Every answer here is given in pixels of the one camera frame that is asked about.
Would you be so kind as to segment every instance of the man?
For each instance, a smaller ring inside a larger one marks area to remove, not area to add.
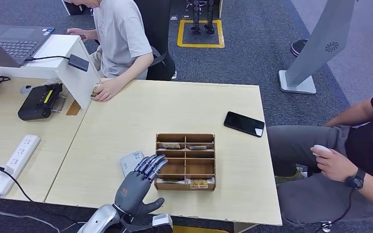
[[[69,35],[83,41],[99,40],[91,54],[97,70],[106,78],[95,92],[94,100],[108,101],[133,79],[146,79],[153,54],[145,36],[141,13],[133,0],[66,0],[94,8],[94,30],[70,28]]]
[[[373,98],[345,110],[324,127],[272,126],[267,131],[284,222],[302,225],[341,217],[351,192],[344,182],[358,169],[365,174],[364,185],[353,191],[351,209],[342,220],[373,217]],[[304,179],[296,164],[321,173]]]

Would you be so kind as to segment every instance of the power strip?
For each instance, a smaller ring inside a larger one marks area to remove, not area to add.
[[[38,136],[26,135],[6,163],[6,166],[3,166],[5,171],[17,179],[40,141],[41,139]],[[8,175],[0,172],[0,196],[3,197],[8,194],[14,183]]]

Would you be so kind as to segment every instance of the laptop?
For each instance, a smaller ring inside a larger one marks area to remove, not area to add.
[[[0,25],[0,67],[21,67],[33,57],[54,27]]]

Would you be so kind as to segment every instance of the gray t-shirt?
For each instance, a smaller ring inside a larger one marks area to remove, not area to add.
[[[141,13],[133,0],[102,0],[94,9],[102,48],[101,71],[107,78],[124,73],[141,55],[152,52]],[[136,79],[146,79],[148,70]]]

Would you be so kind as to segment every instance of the black smartphone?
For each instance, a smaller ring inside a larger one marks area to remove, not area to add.
[[[265,123],[238,113],[228,112],[224,126],[255,137],[261,137],[264,132]]]

